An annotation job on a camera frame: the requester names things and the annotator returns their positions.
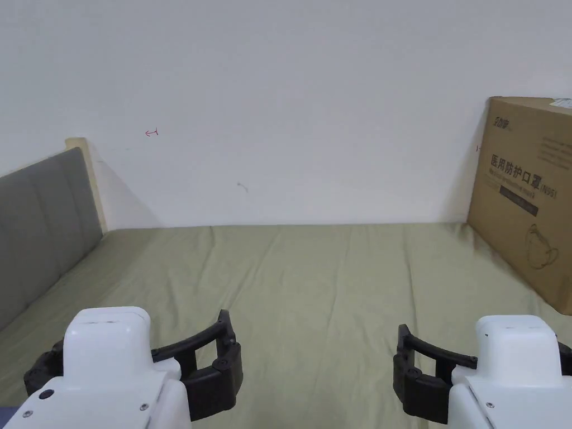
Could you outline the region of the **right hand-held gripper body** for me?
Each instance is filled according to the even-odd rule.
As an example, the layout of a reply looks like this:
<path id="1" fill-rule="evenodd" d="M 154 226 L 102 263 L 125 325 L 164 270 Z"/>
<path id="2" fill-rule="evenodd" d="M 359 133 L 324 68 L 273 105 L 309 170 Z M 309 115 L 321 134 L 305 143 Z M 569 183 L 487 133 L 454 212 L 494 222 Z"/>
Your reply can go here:
<path id="1" fill-rule="evenodd" d="M 571 377 L 543 319 L 485 316 L 476 336 L 476 369 L 452 372 L 448 428 L 571 427 Z"/>

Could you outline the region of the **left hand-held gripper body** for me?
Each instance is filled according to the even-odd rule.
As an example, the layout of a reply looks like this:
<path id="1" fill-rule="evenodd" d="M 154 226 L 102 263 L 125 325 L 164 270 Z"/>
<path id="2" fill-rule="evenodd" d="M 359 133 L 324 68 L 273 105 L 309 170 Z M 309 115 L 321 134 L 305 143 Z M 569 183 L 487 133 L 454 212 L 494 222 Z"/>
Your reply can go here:
<path id="1" fill-rule="evenodd" d="M 6 428 L 191 428 L 181 367 L 155 363 L 139 307 L 80 311 L 64 335 L 63 375 L 33 393 Z"/>

